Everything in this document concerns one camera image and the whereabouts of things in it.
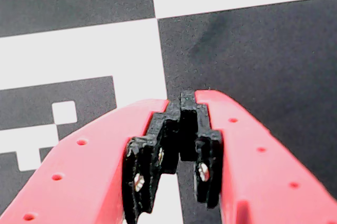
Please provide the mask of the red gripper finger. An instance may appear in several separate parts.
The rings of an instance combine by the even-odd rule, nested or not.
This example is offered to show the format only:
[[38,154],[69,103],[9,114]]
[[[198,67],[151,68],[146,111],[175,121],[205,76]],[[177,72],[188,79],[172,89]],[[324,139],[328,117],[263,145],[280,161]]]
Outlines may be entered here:
[[65,137],[1,214],[1,223],[122,223],[126,143],[146,133],[154,113],[172,107],[167,100],[139,101]]
[[336,200],[244,107],[216,90],[184,91],[195,137],[194,193],[224,223],[336,223]]

